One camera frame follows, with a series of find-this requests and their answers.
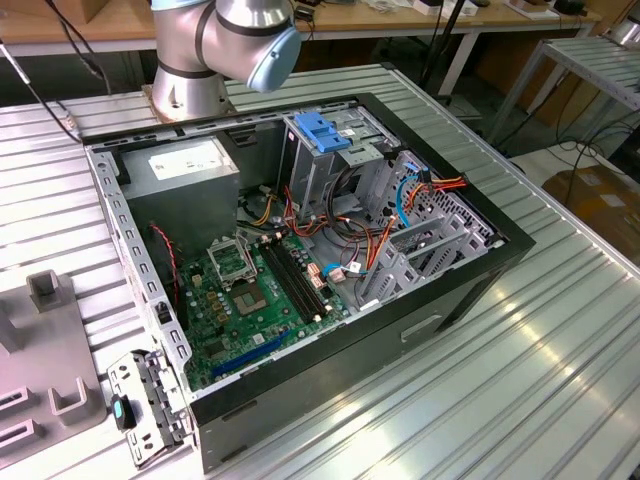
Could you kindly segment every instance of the black computer case side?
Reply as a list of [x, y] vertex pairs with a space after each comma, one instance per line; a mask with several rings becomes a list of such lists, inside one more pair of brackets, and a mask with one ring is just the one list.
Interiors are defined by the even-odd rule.
[[[439, 175], [459, 175], [373, 95], [356, 98]], [[193, 402], [205, 472], [449, 328], [533, 247], [477, 188], [469, 186], [461, 196], [504, 244]]]

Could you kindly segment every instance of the metal bracket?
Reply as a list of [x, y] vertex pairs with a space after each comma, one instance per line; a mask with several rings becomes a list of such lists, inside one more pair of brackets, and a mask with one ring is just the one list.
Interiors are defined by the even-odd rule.
[[[162, 352], [128, 353], [107, 369], [107, 375], [113, 392], [126, 397], [133, 411], [135, 426], [126, 438], [137, 468], [181, 445], [192, 433], [177, 379]], [[181, 402], [170, 398], [175, 395]], [[172, 404], [183, 409], [175, 411]]]

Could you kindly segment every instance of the red wire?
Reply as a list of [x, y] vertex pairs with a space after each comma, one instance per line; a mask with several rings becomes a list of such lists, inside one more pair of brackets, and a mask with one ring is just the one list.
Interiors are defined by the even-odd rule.
[[151, 225], [158, 234], [164, 240], [164, 244], [167, 246], [167, 250], [169, 250], [169, 256], [171, 257], [171, 270], [173, 273], [173, 292], [175, 294], [175, 304], [178, 306], [178, 268], [176, 267], [176, 256], [173, 254], [173, 247], [171, 246], [171, 241], [169, 237], [160, 229], [160, 227], [156, 225]]

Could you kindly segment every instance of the slot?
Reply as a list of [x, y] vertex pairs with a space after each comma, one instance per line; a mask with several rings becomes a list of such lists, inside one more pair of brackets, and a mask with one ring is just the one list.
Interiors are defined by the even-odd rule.
[[267, 265], [282, 285], [302, 320], [309, 324], [314, 322], [316, 315], [321, 317], [326, 315], [322, 302], [290, 257], [289, 252], [280, 244], [264, 245], [260, 248]]

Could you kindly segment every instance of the blue latch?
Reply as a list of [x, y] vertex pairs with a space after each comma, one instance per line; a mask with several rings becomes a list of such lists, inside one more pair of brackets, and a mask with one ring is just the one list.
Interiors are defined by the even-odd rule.
[[300, 129], [322, 153], [334, 152], [351, 146], [351, 142], [342, 137], [331, 123], [317, 112], [300, 113], [294, 118]]

